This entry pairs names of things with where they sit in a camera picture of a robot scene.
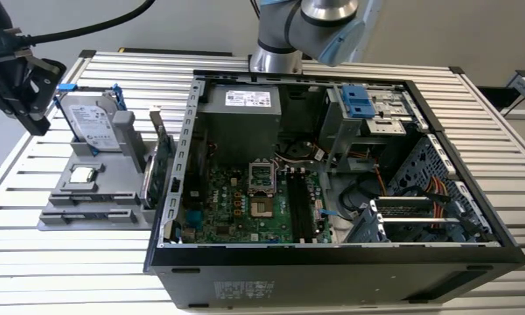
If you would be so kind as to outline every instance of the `motherboard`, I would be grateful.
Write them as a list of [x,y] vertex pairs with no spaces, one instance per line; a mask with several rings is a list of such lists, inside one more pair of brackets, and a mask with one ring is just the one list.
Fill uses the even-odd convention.
[[[297,217],[292,220],[291,209],[288,176],[292,174],[275,166],[265,169],[263,163],[252,164],[251,167],[211,167],[208,200],[203,210],[188,211],[184,242],[331,243],[328,218],[320,214],[325,204],[317,173],[304,172],[301,186],[305,189],[295,195],[295,198],[307,199],[303,217],[312,233],[309,239],[300,241],[295,231],[303,223]],[[256,191],[253,184],[267,189]]]

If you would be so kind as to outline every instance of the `metal chassis frame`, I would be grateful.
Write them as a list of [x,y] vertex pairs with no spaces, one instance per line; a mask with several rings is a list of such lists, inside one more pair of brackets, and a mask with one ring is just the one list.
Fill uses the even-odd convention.
[[[236,79],[241,75],[249,75],[252,82],[276,84],[279,77],[283,78],[284,83],[296,83],[303,80],[304,83],[311,85],[329,85],[341,83],[367,83],[371,82],[365,79],[351,79],[347,77],[323,77],[319,75],[265,75],[252,73],[237,73],[237,72],[211,72],[211,71],[195,71],[197,79],[192,81],[192,89],[188,100],[188,112],[185,114],[185,124],[180,137],[180,145],[187,145],[187,139],[191,137],[191,132],[187,131],[187,126],[192,126],[192,119],[195,117],[197,99],[203,97],[204,84],[209,81],[217,81],[219,83],[235,83]],[[436,135],[440,144],[447,150],[448,157],[458,170],[460,180],[468,185],[471,194],[474,195],[479,207],[483,209],[487,220],[490,221],[496,235],[500,237],[502,247],[426,247],[426,246],[404,246],[394,249],[394,246],[377,246],[372,248],[356,244],[340,246],[337,248],[327,248],[316,246],[313,244],[305,244],[307,247],[284,248],[283,246],[265,245],[260,248],[237,248],[233,246],[203,246],[203,247],[188,247],[187,244],[172,245],[167,247],[163,243],[163,232],[161,226],[177,216],[176,209],[157,209],[156,219],[153,223],[152,235],[149,240],[147,261],[144,263],[144,271],[153,272],[164,269],[164,266],[183,266],[197,267],[197,266],[279,266],[279,265],[296,265],[296,264],[311,264],[311,265],[327,265],[327,264],[440,264],[440,263],[458,263],[468,266],[467,268],[484,268],[492,270],[494,265],[506,264],[508,271],[519,268],[525,264],[525,255],[519,248],[510,231],[507,230],[504,223],[502,222],[496,211],[494,210],[491,203],[488,202],[487,196],[476,183],[474,176],[459,156],[458,149],[450,142],[450,139],[444,133],[444,128],[440,121],[435,117],[435,114],[418,90],[415,82],[388,80],[388,79],[372,79],[375,83],[402,84],[411,91],[411,95],[415,103],[418,104],[424,118],[430,123],[430,131]],[[185,170],[183,169],[184,162],[187,162],[187,152],[177,149],[177,159],[175,169],[172,173],[172,183],[169,187],[179,187],[179,190],[171,192],[167,198],[167,204],[169,208],[177,205],[176,201],[172,203],[172,198],[180,197],[183,191],[183,179]],[[490,274],[488,278],[498,278],[503,273],[502,269],[496,271],[487,271]],[[476,283],[482,284],[476,280],[468,282],[467,285]],[[447,292],[440,300],[447,300],[448,297],[459,290],[460,287]],[[420,299],[419,297],[412,298],[415,302]]]

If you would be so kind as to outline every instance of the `cable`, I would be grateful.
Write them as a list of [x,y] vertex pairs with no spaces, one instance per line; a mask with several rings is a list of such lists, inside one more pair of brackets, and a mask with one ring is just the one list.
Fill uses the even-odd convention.
[[261,11],[259,10],[259,5],[256,5],[256,0],[249,0],[249,1],[251,1],[251,6],[253,7],[256,18],[261,19]]
[[524,101],[525,101],[525,96],[522,97],[522,100],[510,108],[510,111],[507,111],[507,113],[502,117],[507,117],[511,111],[515,110],[518,105],[520,105]]
[[53,41],[63,41],[69,38],[80,37],[99,31],[107,30],[113,26],[121,25],[127,23],[129,20],[135,19],[139,15],[141,15],[149,7],[155,4],[156,0],[145,0],[140,7],[137,7],[132,12],[127,13],[125,15],[103,22],[100,24],[95,24],[92,26],[87,26],[84,28],[79,28],[71,31],[61,31],[60,33],[44,34],[39,36],[27,36],[25,37],[25,44],[36,45],[43,43],[51,43]]
[[376,165],[373,166],[373,168],[376,169],[376,175],[377,175],[377,181],[379,181],[382,195],[387,196],[386,184],[384,184],[384,180],[382,179],[382,174],[379,172],[377,159],[376,159]]

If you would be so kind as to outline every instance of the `sticker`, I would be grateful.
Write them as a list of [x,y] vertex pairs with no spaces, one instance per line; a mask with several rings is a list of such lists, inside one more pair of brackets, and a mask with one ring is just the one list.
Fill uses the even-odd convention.
[[87,143],[99,150],[120,149],[105,110],[95,105],[72,105],[69,109]]
[[317,153],[315,154],[315,159],[320,161],[323,159],[323,156],[325,155],[325,151],[321,149],[317,149]]
[[228,91],[227,106],[271,107],[271,92]]
[[269,299],[275,290],[275,281],[215,281],[216,298]]

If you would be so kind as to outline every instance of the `small component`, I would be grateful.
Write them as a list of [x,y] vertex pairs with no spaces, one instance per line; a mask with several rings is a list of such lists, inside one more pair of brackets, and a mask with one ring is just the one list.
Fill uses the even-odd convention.
[[315,210],[321,210],[323,209],[323,201],[321,199],[315,200]]
[[217,235],[229,235],[229,226],[217,226],[216,227]]
[[87,184],[96,175],[96,169],[92,167],[76,167],[71,175],[71,183]]
[[193,228],[183,229],[183,239],[185,241],[193,242],[195,241],[195,234],[196,234],[196,229],[193,229]]
[[324,220],[317,221],[317,229],[321,232],[325,230],[325,221]]
[[267,160],[248,165],[248,192],[249,195],[264,192],[268,196],[276,192],[275,164]]
[[191,228],[203,227],[203,212],[200,210],[189,210],[185,215],[187,225]]
[[251,199],[251,216],[257,218],[272,218],[272,198],[253,197]]

